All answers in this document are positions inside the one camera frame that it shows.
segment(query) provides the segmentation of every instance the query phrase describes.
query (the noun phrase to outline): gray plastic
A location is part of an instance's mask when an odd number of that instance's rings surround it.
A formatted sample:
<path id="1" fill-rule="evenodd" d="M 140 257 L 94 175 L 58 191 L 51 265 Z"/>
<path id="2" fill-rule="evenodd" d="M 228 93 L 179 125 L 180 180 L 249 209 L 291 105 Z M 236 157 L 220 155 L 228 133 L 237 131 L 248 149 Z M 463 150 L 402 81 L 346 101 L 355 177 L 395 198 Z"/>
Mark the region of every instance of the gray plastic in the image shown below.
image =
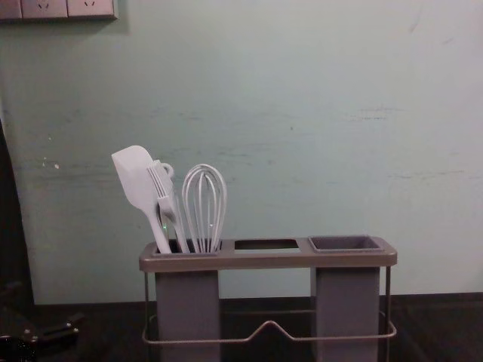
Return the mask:
<path id="1" fill-rule="evenodd" d="M 220 362 L 218 344 L 179 341 L 220 340 L 219 270 L 264 268 L 311 268 L 312 337 L 335 337 L 312 339 L 317 362 L 377 362 L 380 267 L 396 263 L 394 248 L 364 235 L 224 240 L 212 254 L 160 254 L 153 243 L 140 256 L 140 269 L 156 276 L 160 340 L 178 341 L 162 346 L 163 362 Z"/>

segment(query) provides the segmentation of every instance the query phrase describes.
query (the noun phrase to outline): square opening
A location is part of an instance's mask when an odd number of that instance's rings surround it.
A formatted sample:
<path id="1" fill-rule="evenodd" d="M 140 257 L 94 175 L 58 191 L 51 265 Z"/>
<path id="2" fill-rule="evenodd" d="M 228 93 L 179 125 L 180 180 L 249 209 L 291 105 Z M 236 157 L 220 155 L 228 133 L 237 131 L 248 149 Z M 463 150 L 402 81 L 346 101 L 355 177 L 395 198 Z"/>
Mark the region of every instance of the square opening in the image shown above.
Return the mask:
<path id="1" fill-rule="evenodd" d="M 314 236 L 310 242 L 317 251 L 371 251 L 380 250 L 368 236 Z"/>
<path id="2" fill-rule="evenodd" d="M 299 253 L 294 239 L 250 239 L 235 241 L 235 254 Z"/>

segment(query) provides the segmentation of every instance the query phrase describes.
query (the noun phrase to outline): light blue wall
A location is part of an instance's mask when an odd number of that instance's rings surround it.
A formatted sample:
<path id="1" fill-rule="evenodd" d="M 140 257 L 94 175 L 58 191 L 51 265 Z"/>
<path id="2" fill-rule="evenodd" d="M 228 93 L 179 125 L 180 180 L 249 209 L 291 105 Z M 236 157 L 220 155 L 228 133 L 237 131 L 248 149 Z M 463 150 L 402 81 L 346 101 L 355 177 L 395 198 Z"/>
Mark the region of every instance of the light blue wall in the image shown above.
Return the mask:
<path id="1" fill-rule="evenodd" d="M 483 2 L 136 0 L 113 23 L 0 27 L 39 303 L 142 298 L 151 241 L 110 155 L 219 168 L 225 237 L 368 233 L 396 293 L 483 291 Z M 221 294 L 306 295 L 307 273 Z"/>

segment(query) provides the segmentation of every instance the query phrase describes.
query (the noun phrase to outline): utensil caddy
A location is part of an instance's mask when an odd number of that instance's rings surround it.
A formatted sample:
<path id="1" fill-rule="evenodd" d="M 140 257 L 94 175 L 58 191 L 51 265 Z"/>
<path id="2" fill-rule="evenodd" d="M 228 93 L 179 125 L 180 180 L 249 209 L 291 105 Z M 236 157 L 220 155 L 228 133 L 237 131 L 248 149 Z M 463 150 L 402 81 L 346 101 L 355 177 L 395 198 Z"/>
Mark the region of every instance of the utensil caddy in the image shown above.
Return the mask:
<path id="1" fill-rule="evenodd" d="M 379 341 L 384 341 L 383 360 L 388 361 L 389 339 L 396 334 L 390 320 L 391 266 L 396 263 L 393 247 L 365 235 L 223 240 L 220 251 L 209 254 L 160 254 L 151 243 L 140 255 L 146 291 L 143 341 L 161 347 L 156 361 L 221 362 L 220 344 L 249 343 L 272 326 L 289 341 L 311 342 L 316 362 L 377 362 Z M 382 267 L 386 269 L 383 312 Z M 312 335 L 292 336 L 275 321 L 265 321 L 246 338 L 223 339 L 219 270 L 266 268 L 310 268 Z M 149 332 L 148 273 L 155 274 L 159 340 L 152 340 Z"/>

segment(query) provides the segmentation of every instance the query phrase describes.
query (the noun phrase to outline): white spatula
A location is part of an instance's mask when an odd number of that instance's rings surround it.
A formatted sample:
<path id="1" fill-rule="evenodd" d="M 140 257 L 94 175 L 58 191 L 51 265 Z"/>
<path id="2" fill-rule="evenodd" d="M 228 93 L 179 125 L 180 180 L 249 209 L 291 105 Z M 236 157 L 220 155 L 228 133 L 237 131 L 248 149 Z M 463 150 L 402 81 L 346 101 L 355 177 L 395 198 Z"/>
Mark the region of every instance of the white spatula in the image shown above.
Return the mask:
<path id="1" fill-rule="evenodd" d="M 112 154 L 112 160 L 126 198 L 148 218 L 159 252 L 171 253 L 158 216 L 158 195 L 148 172 L 151 156 L 143 147 L 131 146 Z"/>

